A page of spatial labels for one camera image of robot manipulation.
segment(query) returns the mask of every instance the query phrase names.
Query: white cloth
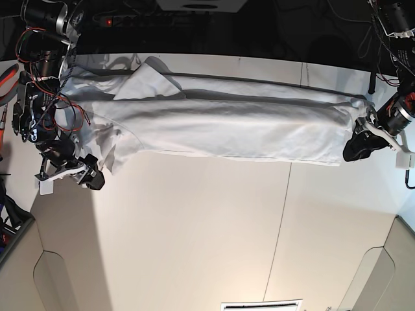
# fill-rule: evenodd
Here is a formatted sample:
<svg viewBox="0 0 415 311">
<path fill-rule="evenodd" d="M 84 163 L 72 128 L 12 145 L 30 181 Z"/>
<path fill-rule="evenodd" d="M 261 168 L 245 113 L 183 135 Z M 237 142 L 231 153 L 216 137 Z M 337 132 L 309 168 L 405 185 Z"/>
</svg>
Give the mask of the white cloth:
<svg viewBox="0 0 415 311">
<path fill-rule="evenodd" d="M 112 172 L 141 151 L 337 166 L 371 104 L 296 86 L 163 75 L 147 63 L 132 75 L 77 67 L 63 92 L 91 119 L 76 132 L 80 156 L 91 153 Z M 58 110 L 56 120 L 68 127 L 73 111 Z"/>
</svg>

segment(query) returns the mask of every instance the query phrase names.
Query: folded fabric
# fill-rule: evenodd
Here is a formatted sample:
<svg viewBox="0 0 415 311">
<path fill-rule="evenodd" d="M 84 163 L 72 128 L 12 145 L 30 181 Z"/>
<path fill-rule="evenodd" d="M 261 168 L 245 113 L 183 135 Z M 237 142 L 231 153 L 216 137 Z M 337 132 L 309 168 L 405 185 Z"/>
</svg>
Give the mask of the folded fabric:
<svg viewBox="0 0 415 311">
<path fill-rule="evenodd" d="M 76 132 L 80 156 L 91 153 L 112 172 L 141 151 L 337 166 L 371 105 L 297 86 L 160 73 L 148 60 L 125 75 L 75 68 L 63 92 L 91 119 Z M 73 111 L 58 110 L 56 121 L 71 126 Z"/>
</svg>

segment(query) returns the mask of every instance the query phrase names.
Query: white garment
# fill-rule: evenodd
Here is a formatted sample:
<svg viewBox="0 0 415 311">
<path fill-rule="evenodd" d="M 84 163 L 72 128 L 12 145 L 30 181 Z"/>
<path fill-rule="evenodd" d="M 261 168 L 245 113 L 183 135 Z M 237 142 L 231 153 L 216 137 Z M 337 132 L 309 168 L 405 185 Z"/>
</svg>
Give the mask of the white garment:
<svg viewBox="0 0 415 311">
<path fill-rule="evenodd" d="M 80 156 L 112 172 L 140 151 L 337 166 L 370 105 L 295 86 L 163 75 L 147 63 L 132 75 L 77 67 L 63 92 L 91 119 L 76 132 Z M 72 124 L 72 110 L 56 120 Z"/>
</svg>

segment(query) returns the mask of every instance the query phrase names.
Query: vent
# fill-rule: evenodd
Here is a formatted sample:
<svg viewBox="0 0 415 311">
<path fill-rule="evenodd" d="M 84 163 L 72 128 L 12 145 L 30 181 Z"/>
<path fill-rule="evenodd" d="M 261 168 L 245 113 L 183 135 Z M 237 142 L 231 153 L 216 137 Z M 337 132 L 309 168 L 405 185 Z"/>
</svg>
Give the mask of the vent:
<svg viewBox="0 0 415 311">
<path fill-rule="evenodd" d="M 220 311 L 300 311 L 301 300 L 267 303 L 222 303 Z"/>
</svg>

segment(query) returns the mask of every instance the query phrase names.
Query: pliers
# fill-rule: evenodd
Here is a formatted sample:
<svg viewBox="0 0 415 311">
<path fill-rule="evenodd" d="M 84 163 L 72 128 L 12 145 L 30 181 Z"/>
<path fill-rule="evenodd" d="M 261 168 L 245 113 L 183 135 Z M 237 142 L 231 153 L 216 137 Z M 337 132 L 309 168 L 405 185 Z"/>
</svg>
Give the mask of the pliers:
<svg viewBox="0 0 415 311">
<path fill-rule="evenodd" d="M 14 64 L 12 67 L 7 69 L 1 76 L 0 76 L 0 87 L 9 81 L 13 76 L 16 75 L 19 71 L 19 65 Z M 5 95 L 0 96 L 0 107 L 5 106 L 3 110 L 3 114 L 0 119 L 0 153 L 3 149 L 3 138 L 5 134 L 5 128 L 6 128 L 6 117 L 7 117 L 7 106 L 8 102 L 10 102 L 18 93 L 18 84 L 19 80 L 16 81 L 9 92 L 7 92 Z"/>
</svg>

